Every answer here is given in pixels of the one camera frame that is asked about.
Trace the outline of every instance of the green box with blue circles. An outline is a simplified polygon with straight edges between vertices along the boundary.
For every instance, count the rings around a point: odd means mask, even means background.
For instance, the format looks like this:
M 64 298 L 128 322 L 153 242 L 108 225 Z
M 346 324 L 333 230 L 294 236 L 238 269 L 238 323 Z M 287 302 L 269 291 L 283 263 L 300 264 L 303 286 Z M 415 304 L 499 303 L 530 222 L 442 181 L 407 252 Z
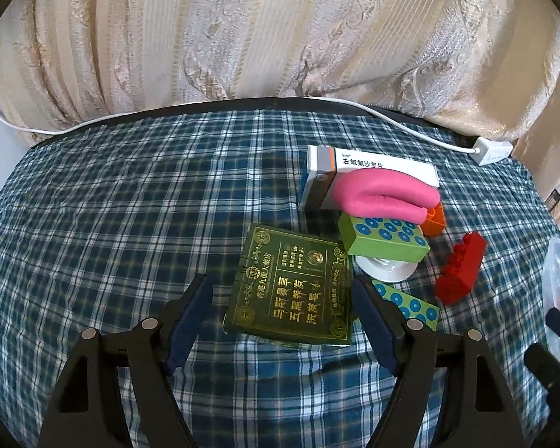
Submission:
M 372 280 L 373 286 L 385 300 L 391 301 L 400 308 L 406 318 L 417 318 L 433 331 L 438 327 L 439 309 L 432 304 L 415 298 L 378 280 Z
M 348 254 L 418 263 L 429 252 L 421 227 L 411 222 L 342 212 L 338 229 Z

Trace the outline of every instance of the blue plaid fabric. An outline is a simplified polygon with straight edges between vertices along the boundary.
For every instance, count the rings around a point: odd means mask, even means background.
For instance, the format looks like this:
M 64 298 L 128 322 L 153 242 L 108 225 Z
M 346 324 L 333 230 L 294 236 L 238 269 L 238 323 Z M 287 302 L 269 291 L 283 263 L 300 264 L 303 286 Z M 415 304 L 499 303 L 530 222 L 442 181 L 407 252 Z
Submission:
M 487 239 L 475 289 L 442 306 L 438 329 L 485 334 L 527 435 L 535 433 L 544 396 L 523 353 L 545 338 L 540 272 L 560 232 L 527 170 L 512 159 L 480 168 L 378 119 L 256 111 L 103 125 L 37 146 L 19 163 L 0 193 L 0 417 L 22 445 L 35 445 L 82 329 L 132 328 L 178 298 L 196 272 L 212 279 L 214 305 L 173 390 L 199 446 L 366 444 L 394 379 L 360 324 L 352 345 L 335 351 L 283 348 L 221 328 L 252 221 L 337 237 L 333 212 L 296 208 L 308 144 L 437 167 L 448 228 L 398 287 L 439 305 L 433 284 L 452 245 L 470 230 Z M 442 381 L 438 373 L 419 446 L 430 442 Z M 147 446 L 124 370 L 120 382 L 134 444 Z

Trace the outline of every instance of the pink u-shaped toy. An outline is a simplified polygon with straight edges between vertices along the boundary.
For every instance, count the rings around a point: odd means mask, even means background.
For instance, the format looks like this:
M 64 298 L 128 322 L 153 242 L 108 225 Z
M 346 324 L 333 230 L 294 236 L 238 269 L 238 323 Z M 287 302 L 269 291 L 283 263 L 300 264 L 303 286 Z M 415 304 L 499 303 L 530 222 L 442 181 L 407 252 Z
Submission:
M 395 170 L 362 168 L 336 177 L 332 186 L 340 209 L 354 217 L 388 217 L 423 224 L 439 192 Z

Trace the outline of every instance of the white connector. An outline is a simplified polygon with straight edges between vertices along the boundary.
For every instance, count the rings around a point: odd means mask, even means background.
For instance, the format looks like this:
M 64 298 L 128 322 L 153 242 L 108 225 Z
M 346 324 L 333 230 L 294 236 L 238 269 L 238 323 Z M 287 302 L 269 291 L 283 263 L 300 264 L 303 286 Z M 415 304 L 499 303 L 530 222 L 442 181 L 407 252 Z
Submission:
M 471 155 L 477 165 L 489 165 L 508 158 L 514 146 L 509 141 L 491 141 L 487 138 L 479 137 L 473 145 L 479 150 L 478 153 Z

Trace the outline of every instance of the beige curtain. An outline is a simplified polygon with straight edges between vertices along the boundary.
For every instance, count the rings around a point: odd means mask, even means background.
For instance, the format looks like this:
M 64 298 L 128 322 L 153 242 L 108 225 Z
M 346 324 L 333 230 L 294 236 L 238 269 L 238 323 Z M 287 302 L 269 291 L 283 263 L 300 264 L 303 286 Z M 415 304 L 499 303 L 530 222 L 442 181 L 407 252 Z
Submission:
M 0 110 L 21 126 L 270 95 L 524 137 L 540 192 L 560 177 L 550 0 L 14 0 L 0 21 Z

